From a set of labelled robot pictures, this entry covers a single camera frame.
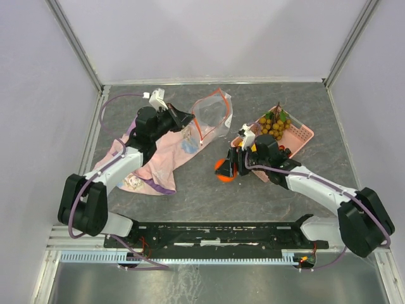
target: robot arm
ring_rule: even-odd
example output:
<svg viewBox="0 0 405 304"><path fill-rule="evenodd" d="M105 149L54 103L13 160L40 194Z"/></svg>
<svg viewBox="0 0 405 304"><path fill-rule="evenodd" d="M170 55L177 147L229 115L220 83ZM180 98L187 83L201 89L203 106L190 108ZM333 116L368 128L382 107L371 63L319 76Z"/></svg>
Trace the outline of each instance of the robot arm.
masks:
<svg viewBox="0 0 405 304"><path fill-rule="evenodd" d="M154 91L149 100L153 107L146 106L138 111L136 127L121 153L102 168L83 176L72 174L67 178L58 212L59 222L68 225L72 208L80 196L74 211L73 228L90 236L106 233L125 237L131 233L137 222L109 212L107 195L130 172L141 168L152 158L160 137L169 131L181 131L194 119L194 115L166 104L163 94L162 89Z"/></svg>
<svg viewBox="0 0 405 304"><path fill-rule="evenodd" d="M271 135L255 137L246 125L239 135L243 138L241 145L230 148L227 159L215 173L233 177L235 168L239 175L251 170L265 171L272 183L311 198L337 216L323 219L325 225L312 225L314 218L305 221L301 230L308 239L340 239L353 253L366 257L394 233L395 227L373 190L343 187L312 173L290 159L288 149L280 150Z"/></svg>

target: green leaf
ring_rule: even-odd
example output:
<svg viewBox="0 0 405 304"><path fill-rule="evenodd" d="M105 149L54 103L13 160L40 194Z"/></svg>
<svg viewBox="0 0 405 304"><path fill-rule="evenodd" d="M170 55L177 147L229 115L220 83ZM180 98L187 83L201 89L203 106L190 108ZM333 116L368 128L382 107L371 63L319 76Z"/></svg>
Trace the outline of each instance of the green leaf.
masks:
<svg viewBox="0 0 405 304"><path fill-rule="evenodd" d="M286 117L285 117L285 112L284 112L284 110L282 110L281 112L280 112L280 119L281 119L281 121L282 122L285 122L286 121Z"/></svg>

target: gray tabletop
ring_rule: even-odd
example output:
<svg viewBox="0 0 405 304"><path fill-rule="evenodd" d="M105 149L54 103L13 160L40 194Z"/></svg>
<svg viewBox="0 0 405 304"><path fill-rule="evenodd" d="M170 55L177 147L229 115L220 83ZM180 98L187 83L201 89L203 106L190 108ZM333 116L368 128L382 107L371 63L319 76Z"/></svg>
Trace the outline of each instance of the gray tabletop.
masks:
<svg viewBox="0 0 405 304"><path fill-rule="evenodd" d="M113 86L109 96L151 92L157 86ZM227 154L230 141L242 124L257 119L278 102L315 133L294 157L313 172L344 186L355 187L355 179L327 92L321 83L159 85L165 100L179 110L189 110L200 98L218 87L232 96L234 117L225 138L209 144L193 159L174 171L177 193L147 196L115 188L108 197L113 212L145 221L289 221L305 213L321 217L331 213L305 196L264 183L254 174L220 182L214 165ZM117 136L126 132L146 99L122 97L109 105L106 125ZM101 131L93 164L106 154L113 138Z"/></svg>

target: bunch of longan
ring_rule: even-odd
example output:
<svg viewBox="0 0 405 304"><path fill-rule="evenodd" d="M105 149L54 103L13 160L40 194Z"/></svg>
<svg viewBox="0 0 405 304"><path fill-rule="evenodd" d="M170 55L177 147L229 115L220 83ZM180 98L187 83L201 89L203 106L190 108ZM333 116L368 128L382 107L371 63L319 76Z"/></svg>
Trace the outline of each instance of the bunch of longan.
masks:
<svg viewBox="0 0 405 304"><path fill-rule="evenodd" d="M259 119L259 124L261 129L260 134L270 134L279 141L283 138L284 131L290 128L291 119L286 119L285 122L282 122L281 119L279 119L272 123L271 119L261 117Z"/></svg>

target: pink cloth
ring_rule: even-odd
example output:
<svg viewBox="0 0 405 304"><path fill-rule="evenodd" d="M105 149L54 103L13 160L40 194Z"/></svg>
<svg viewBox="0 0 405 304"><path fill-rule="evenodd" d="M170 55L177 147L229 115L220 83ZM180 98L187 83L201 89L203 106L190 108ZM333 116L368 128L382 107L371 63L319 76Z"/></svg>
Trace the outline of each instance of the pink cloth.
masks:
<svg viewBox="0 0 405 304"><path fill-rule="evenodd" d="M134 122L129 130L135 127ZM197 155L210 142L204 140L203 145L200 146L200 143L191 136L192 128L195 126L190 124L181 132L169 132L162 136L156 143L157 150L151 160L142 168L129 174L117 187L125 191L149 195L175 194L173 171ZM123 142L128 140L128 134L129 132L121 137ZM107 155L96 163L95 168L102 167L121 150L122 145L115 140Z"/></svg>

